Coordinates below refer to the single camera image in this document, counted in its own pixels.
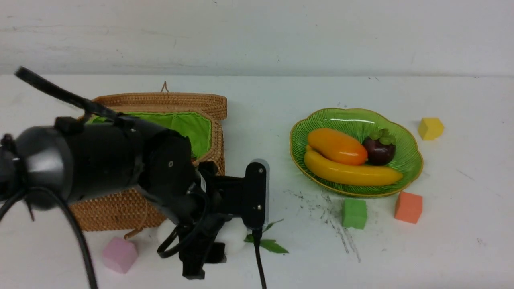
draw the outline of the green cube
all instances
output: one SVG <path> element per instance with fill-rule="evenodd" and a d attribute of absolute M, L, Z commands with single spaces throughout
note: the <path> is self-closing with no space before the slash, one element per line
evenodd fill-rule
<path fill-rule="evenodd" d="M 364 229 L 368 219 L 366 201 L 347 198 L 344 200 L 341 211 L 343 227 Z"/>

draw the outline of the orange cube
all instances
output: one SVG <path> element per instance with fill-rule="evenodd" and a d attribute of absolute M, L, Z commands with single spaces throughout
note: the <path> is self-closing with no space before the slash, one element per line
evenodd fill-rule
<path fill-rule="evenodd" d="M 394 218 L 416 224 L 423 212 L 423 197 L 407 192 L 400 192 L 396 200 Z"/>

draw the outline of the white wall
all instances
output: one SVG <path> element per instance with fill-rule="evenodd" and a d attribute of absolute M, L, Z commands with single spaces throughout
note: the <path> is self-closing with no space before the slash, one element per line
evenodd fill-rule
<path fill-rule="evenodd" d="M 0 73 L 514 76 L 513 0 L 0 0 Z"/>

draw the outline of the pink cube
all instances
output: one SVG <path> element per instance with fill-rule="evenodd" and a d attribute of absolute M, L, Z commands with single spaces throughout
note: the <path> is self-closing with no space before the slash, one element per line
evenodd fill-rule
<path fill-rule="evenodd" d="M 103 264 L 122 274 L 129 271 L 137 257 L 136 245 L 119 237 L 114 237 L 102 252 Z"/>

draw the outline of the green basket lining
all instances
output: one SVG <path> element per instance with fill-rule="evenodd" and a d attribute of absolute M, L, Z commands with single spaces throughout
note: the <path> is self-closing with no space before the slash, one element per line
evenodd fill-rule
<path fill-rule="evenodd" d="M 128 115 L 159 124 L 189 137 L 193 155 L 201 157 L 211 149 L 212 123 L 195 112 L 148 113 L 129 112 Z M 103 123 L 104 118 L 93 116 L 88 123 Z"/>

